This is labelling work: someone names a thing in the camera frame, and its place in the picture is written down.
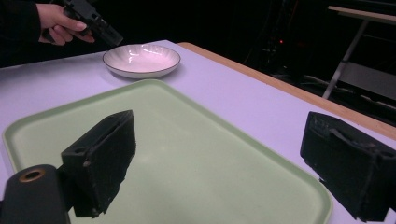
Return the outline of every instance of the wooden table edge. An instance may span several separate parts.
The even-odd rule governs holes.
[[[338,105],[334,102],[323,99],[323,98],[316,96],[315,94],[312,94],[308,91],[303,91],[303,90],[296,88],[286,82],[283,82],[283,81],[278,80],[274,77],[265,75],[264,73],[258,72],[252,68],[244,66],[241,63],[234,62],[230,59],[227,59],[227,58],[222,57],[216,53],[213,53],[207,49],[203,49],[196,45],[193,45],[192,43],[180,42],[177,44],[185,49],[188,49],[192,52],[200,54],[214,62],[223,64],[223,65],[225,65],[229,68],[232,68],[233,70],[238,71],[242,74],[245,74],[249,77],[253,77],[253,78],[263,82],[264,84],[275,87],[281,91],[284,91],[284,92],[291,94],[299,99],[302,99],[312,105],[316,105],[322,109],[332,112],[335,115],[340,116],[341,118],[348,119],[362,127],[365,127],[365,128],[370,129],[376,133],[380,133],[382,135],[385,135],[386,137],[396,140],[396,127],[388,125],[387,123],[384,123],[377,119],[370,118],[366,115],[363,115],[359,112],[356,112],[354,110],[346,108],[342,105]]]

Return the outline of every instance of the white tablecloth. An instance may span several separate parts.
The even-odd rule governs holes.
[[[179,67],[160,80],[317,176],[300,157],[306,117],[309,111],[337,116],[170,41],[153,44],[174,49],[181,56]],[[3,132],[11,123],[34,113],[136,81],[110,73],[102,62],[103,54],[98,52],[0,69],[0,130]],[[350,124],[396,148],[395,140]],[[6,147],[1,141],[0,198],[3,198],[5,184],[13,173]],[[385,223],[395,222],[396,214],[389,210]],[[329,223],[361,222],[353,219],[342,205],[333,200]]]

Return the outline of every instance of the tray rim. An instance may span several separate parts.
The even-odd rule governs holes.
[[[101,93],[95,94],[93,96],[89,96],[89,97],[85,97],[79,100],[76,100],[74,102],[70,102],[64,105],[58,105],[55,106],[53,108],[50,109],[46,109],[43,111],[39,111],[36,112],[34,114],[25,116],[23,118],[17,119],[14,122],[12,122],[10,125],[8,125],[5,130],[3,131],[2,137],[3,137],[3,142],[6,146],[6,150],[7,150],[7,154],[8,154],[8,158],[11,162],[12,165],[12,169],[15,173],[17,173],[19,170],[24,169],[23,167],[18,169],[17,165],[16,165],[16,160],[15,160],[15,154],[12,153],[12,149],[13,147],[10,145],[10,143],[8,142],[7,137],[9,135],[12,135],[12,133],[14,132],[14,129],[18,129],[20,127],[20,125],[23,125],[24,123],[29,123],[29,121],[35,121],[35,120],[40,120],[42,118],[45,118],[47,114],[56,114],[58,111],[60,112],[64,112],[65,108],[66,110],[71,109],[71,108],[76,108],[79,105],[85,105],[86,102],[91,102],[91,101],[95,101],[97,99],[101,99],[101,98],[106,98],[109,97],[113,94],[118,94],[121,92],[125,92],[128,91],[129,89],[133,89],[133,88],[140,88],[142,86],[145,85],[154,85],[154,86],[158,86],[160,88],[165,89],[166,91],[170,91],[172,93],[173,96],[176,96],[179,100],[183,101],[184,103],[188,103],[188,104],[193,104],[194,107],[199,109],[200,113],[204,113],[206,116],[210,116],[212,118],[214,118],[217,122],[220,122],[220,124],[224,127],[226,127],[226,129],[238,136],[240,136],[242,139],[248,139],[250,142],[250,144],[254,144],[254,145],[259,145],[261,147],[266,148],[267,150],[263,151],[262,149],[260,149],[260,153],[265,153],[266,156],[270,156],[271,159],[275,159],[276,163],[280,163],[281,161],[283,161],[283,165],[286,165],[286,169],[293,173],[294,175],[299,176],[301,179],[303,179],[306,183],[308,183],[309,185],[313,186],[314,189],[316,189],[318,191],[318,193],[320,194],[321,198],[323,199],[324,202],[324,207],[326,207],[327,209],[323,209],[326,210],[326,214],[325,216],[323,216],[323,223],[327,223],[330,219],[332,210],[333,210],[333,202],[332,202],[332,196],[330,194],[330,192],[310,173],[308,173],[307,171],[303,170],[301,167],[299,167],[298,165],[296,165],[295,163],[293,163],[292,161],[288,160],[287,158],[283,157],[282,155],[280,155],[279,153],[273,151],[271,148],[269,148],[267,145],[261,143],[260,141],[258,141],[257,139],[253,138],[252,136],[250,136],[249,134],[245,133],[244,131],[242,131],[241,129],[239,129],[238,127],[232,125],[230,122],[228,122],[227,120],[223,119],[222,117],[218,116],[217,114],[215,114],[214,112],[212,112],[211,110],[207,109],[206,107],[204,107],[203,105],[198,104],[197,102],[195,102],[194,100],[192,100],[190,97],[184,95],[183,93],[181,93],[180,91],[174,89],[173,87],[169,86],[168,84],[166,84],[164,81],[161,81],[159,79],[142,79],[142,80],[138,80],[134,83],[128,84],[126,86],[120,87],[120,88],[116,88],[110,91],[103,91]]]

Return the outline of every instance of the plastic tray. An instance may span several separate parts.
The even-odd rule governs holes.
[[[62,164],[61,152],[102,118],[134,111],[136,154],[106,214],[77,223],[326,223],[328,191],[159,80],[20,119],[4,132],[15,171]]]

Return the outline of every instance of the hand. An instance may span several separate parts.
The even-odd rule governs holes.
[[[36,4],[40,17],[41,32],[49,29],[49,34],[54,39],[54,45],[64,45],[73,40],[73,36],[85,42],[93,43],[95,40],[91,33],[81,35],[87,24],[76,21],[64,15],[64,8],[55,4]],[[50,43],[43,35],[38,39],[42,43]]]

